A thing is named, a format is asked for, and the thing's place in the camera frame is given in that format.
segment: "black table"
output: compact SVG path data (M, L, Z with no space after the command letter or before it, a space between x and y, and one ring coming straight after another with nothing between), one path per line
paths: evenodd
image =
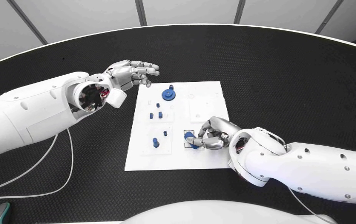
M105 32L0 62L0 91L75 71L102 73L124 59L160 66L152 82L219 80L229 117L242 128L262 127L286 143L356 150L356 47L302 33L229 25ZM230 169L124 171L137 91L128 90L119 109L106 105L70 128L69 184L53 195L10 199L11 223L125 220L154 207L190 200L240 201L308 214L278 181L271 179L259 188ZM1 182L36 163L50 143L52 139L0 155ZM69 140L62 132L37 168L0 188L0 196L56 190L69 166ZM315 213L338 223L353 221L356 205L298 197Z

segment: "gray wall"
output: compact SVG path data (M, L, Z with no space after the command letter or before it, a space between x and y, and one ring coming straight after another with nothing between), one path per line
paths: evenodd
M0 0L0 59L90 33L181 23L246 24L356 40L356 0Z

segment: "white paper sheet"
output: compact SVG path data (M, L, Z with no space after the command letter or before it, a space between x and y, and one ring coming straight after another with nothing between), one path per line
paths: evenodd
M176 98L165 101L161 93L170 84ZM197 135L212 116L229 120L219 81L154 83L150 88L139 85L124 170L227 168L227 148L207 150L184 145L184 131L193 130ZM152 138L160 143L157 148Z

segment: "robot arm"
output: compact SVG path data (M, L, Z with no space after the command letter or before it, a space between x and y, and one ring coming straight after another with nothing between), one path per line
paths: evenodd
M73 72L0 96L0 153L46 140L95 113L105 103L119 108L125 90L150 87L158 66L124 60L102 74Z
M227 146L229 166L237 175L262 187L276 179L299 193L356 203L356 152L305 143L289 143L262 128L240 129L229 121L212 117L197 138L187 142L210 148Z

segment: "black mesh surface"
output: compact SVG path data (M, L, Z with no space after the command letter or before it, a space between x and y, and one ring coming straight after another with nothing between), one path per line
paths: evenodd
M152 82L219 80L229 117L242 128L262 127L286 143L356 150L356 47L286 31L183 25L92 35L0 62L0 92L75 71L102 73L124 59L158 64L161 74L150 78ZM259 188L230 169L124 171L137 88L127 94L119 109L106 105L70 128L69 184L53 195L8 199L11 223L125 220L188 200L240 201L308 214L279 182L271 179ZM0 154L0 183L36 163L50 143ZM0 188L0 196L56 190L69 166L69 140L62 132L37 168ZM315 213L353 223L356 205L298 197Z

